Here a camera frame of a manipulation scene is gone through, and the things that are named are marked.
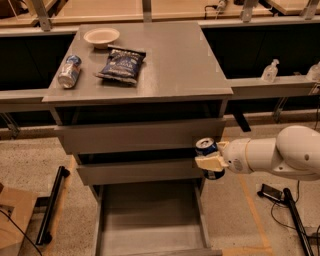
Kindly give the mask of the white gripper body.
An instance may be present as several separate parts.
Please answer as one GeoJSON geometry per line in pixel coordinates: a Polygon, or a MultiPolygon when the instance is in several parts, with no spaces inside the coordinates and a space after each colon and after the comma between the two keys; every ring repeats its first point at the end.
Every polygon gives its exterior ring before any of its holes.
{"type": "Polygon", "coordinates": [[[224,161],[228,169],[237,174],[249,174],[251,169],[246,158],[246,148],[249,138],[236,139],[229,142],[223,150],[224,161]]]}

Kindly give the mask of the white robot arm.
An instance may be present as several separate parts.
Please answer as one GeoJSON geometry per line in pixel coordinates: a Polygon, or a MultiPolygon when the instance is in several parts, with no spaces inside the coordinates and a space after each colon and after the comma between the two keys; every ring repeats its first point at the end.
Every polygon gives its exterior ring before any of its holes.
{"type": "Polygon", "coordinates": [[[314,181],[320,179],[320,133],[300,125],[284,128],[273,138],[242,138],[214,144],[216,152],[207,155],[209,138],[196,147],[200,156],[195,162],[200,169],[221,173],[224,169],[237,174],[268,172],[283,178],[314,181]]]}

